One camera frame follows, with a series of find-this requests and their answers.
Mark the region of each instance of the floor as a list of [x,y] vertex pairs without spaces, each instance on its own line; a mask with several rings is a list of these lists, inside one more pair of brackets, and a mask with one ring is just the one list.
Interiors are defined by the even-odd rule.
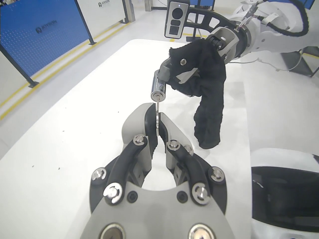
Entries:
[[[134,23],[54,76],[1,122],[0,158],[62,96],[128,41],[169,41],[164,37],[166,11],[145,12],[142,0],[133,3],[136,15]],[[184,30],[184,33],[191,32],[191,29]],[[177,42],[186,42],[186,36]],[[143,48],[132,57],[142,58]],[[251,53],[241,61],[252,61],[257,57],[285,68],[280,56],[269,52]],[[271,66],[260,62],[242,64],[242,69],[250,149],[286,148],[319,155],[318,78],[310,79],[292,72],[276,72]],[[113,74],[112,67],[110,75],[118,75],[120,81],[121,74]],[[113,90],[116,91],[116,85],[114,89],[106,89],[105,95],[113,94]]]

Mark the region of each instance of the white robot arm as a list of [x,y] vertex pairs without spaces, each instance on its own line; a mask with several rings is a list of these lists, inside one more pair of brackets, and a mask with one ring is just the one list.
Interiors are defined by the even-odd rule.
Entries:
[[[243,5],[229,19],[241,22],[253,4],[261,1],[247,0],[243,2]],[[311,11],[306,9],[306,13],[309,21],[309,31],[300,37],[283,35],[266,26],[265,21],[262,23],[257,18],[252,18],[251,21],[243,26],[250,33],[250,42],[241,56],[263,50],[274,53],[288,53],[308,46],[319,46],[319,23],[315,20],[315,16]],[[271,23],[280,29],[294,33],[302,31],[302,18],[296,6],[291,3],[266,1],[258,5],[254,15],[268,18]]]
[[[225,64],[250,52],[288,53],[319,46],[318,21],[299,0],[290,1],[292,3],[247,0],[231,17],[225,18],[213,11],[190,7],[189,0],[169,0],[164,35],[179,39],[185,26],[209,31],[206,40],[212,43]],[[188,22],[190,13],[203,15],[202,22]],[[213,18],[214,22],[219,20],[214,27],[210,26]],[[160,83],[169,81],[170,68],[171,62],[167,59],[157,72]],[[176,77],[182,84],[195,72],[194,69],[186,77],[182,78],[184,74]]]

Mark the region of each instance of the robotic arm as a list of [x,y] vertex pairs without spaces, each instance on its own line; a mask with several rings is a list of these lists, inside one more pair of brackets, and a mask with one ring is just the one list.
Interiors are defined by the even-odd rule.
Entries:
[[[248,0],[227,19],[191,8],[189,0],[169,0],[165,36],[179,39],[184,26],[207,30],[206,40],[225,64],[254,51],[291,52],[318,45],[318,23],[299,1],[291,1]],[[187,22],[189,13],[204,15],[202,23]],[[210,26],[212,18],[219,20],[215,27]],[[186,64],[181,59],[178,66]],[[176,74],[168,58],[155,72],[151,98],[157,105],[143,104],[127,118],[122,152],[91,176],[91,217],[81,239],[235,238],[225,218],[227,186],[222,169],[194,154],[187,137],[158,110],[172,75],[183,84],[196,75],[196,69]],[[176,183],[165,191],[142,189],[152,168],[157,136],[165,144],[166,167]]]
[[[315,16],[299,0],[290,1],[247,0],[227,19],[213,11],[190,7],[189,0],[169,0],[165,36],[179,39],[185,26],[209,31],[206,39],[218,50],[225,64],[250,52],[287,53],[318,46],[319,24]],[[203,15],[202,23],[188,22],[190,13]],[[219,20],[215,27],[210,26],[212,18]],[[170,59],[162,63],[158,79],[169,80],[169,65]]]

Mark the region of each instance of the black fabric cover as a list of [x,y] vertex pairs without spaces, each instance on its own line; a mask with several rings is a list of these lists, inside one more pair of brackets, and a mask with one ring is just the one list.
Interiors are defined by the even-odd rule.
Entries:
[[[186,95],[202,97],[194,115],[195,137],[203,149],[215,147],[220,142],[220,124],[224,108],[224,82],[226,69],[214,46],[200,39],[177,49],[170,49],[171,79],[167,84]],[[181,59],[187,64],[182,66]],[[176,78],[181,73],[198,68],[199,76],[179,84]]]

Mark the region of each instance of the white tabletop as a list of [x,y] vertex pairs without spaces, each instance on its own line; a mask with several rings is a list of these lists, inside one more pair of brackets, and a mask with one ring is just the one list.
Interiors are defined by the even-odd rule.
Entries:
[[[132,40],[44,114],[0,161],[0,238],[75,239],[90,217],[94,169],[122,150],[121,129],[142,103],[151,102],[154,71],[181,43]],[[190,139],[195,153],[226,175],[226,217],[237,239],[250,238],[251,173],[241,66],[227,64],[221,142],[198,147],[194,113],[200,98],[172,90],[160,104]],[[172,188],[159,139],[146,189]]]

